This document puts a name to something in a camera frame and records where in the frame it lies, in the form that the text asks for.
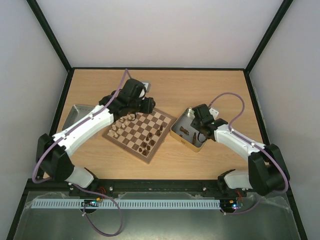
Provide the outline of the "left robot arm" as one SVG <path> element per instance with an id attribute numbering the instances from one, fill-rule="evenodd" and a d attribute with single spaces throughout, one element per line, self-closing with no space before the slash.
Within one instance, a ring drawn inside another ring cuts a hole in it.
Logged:
<path id="1" fill-rule="evenodd" d="M 103 97 L 83 118 L 65 130 L 50 136 L 43 134 L 37 142 L 36 166 L 32 173 L 34 183 L 38 170 L 43 170 L 49 180 L 67 182 L 87 188 L 95 176 L 89 170 L 75 166 L 70 157 L 89 138 L 112 125 L 127 114 L 152 113 L 156 102 L 146 96 L 145 85 L 133 78 L 125 81 L 112 94 Z"/>

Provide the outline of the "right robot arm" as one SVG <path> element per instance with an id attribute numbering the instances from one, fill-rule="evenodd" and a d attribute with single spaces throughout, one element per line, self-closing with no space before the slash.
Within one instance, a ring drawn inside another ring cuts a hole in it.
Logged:
<path id="1" fill-rule="evenodd" d="M 191 126 L 207 140 L 227 146 L 248 163 L 247 171 L 229 170 L 218 179 L 218 191 L 229 196 L 235 189 L 253 190 L 261 196 L 271 192 L 285 193 L 290 176 L 279 147 L 256 142 L 234 130 L 221 119 L 214 119 L 205 104 L 192 108 L 194 119 Z"/>

